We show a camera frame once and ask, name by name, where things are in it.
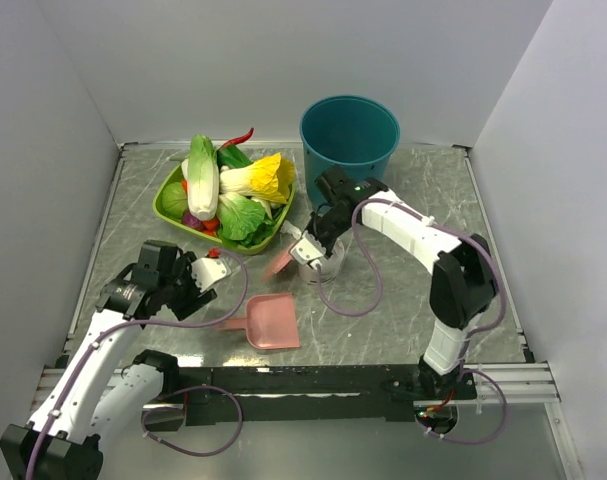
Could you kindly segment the pink hand brush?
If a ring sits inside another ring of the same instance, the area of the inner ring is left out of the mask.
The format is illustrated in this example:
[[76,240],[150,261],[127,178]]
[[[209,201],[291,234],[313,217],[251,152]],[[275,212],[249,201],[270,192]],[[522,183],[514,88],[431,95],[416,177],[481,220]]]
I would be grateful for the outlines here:
[[290,249],[291,246],[285,248],[269,262],[262,275],[263,281],[266,281],[272,276],[277,275],[293,261]]

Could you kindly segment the pink dustpan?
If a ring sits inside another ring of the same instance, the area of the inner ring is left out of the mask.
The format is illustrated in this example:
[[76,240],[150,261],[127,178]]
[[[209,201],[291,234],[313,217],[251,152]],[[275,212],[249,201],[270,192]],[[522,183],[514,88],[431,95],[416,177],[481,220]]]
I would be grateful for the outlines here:
[[246,304],[245,316],[215,326],[218,331],[243,330],[248,343],[259,350],[300,347],[294,298],[291,293],[256,295]]

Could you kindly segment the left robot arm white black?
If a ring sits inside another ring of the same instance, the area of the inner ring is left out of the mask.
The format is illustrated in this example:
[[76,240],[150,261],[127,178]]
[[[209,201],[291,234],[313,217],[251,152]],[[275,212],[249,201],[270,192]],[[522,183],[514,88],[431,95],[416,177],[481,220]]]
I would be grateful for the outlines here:
[[182,321],[216,298],[231,269],[175,244],[148,240],[99,295],[90,326],[54,389],[23,425],[9,425],[0,448],[15,479],[95,479],[110,440],[153,398],[181,387],[177,359],[145,351],[131,371],[109,381],[146,322],[162,308]]

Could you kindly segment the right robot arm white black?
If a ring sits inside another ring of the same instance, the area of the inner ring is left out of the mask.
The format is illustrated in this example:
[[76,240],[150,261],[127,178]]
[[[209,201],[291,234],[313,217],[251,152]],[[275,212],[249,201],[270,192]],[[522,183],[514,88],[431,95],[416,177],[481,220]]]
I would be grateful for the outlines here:
[[310,268],[317,284],[327,273],[333,249],[347,231],[365,227],[382,234],[414,257],[430,274],[429,305],[435,323],[420,357],[415,390],[442,398],[463,375],[461,363],[478,321],[505,292],[489,246],[480,235],[466,235],[419,213],[382,182],[350,179],[334,166],[315,181],[328,210],[313,213],[291,256]]

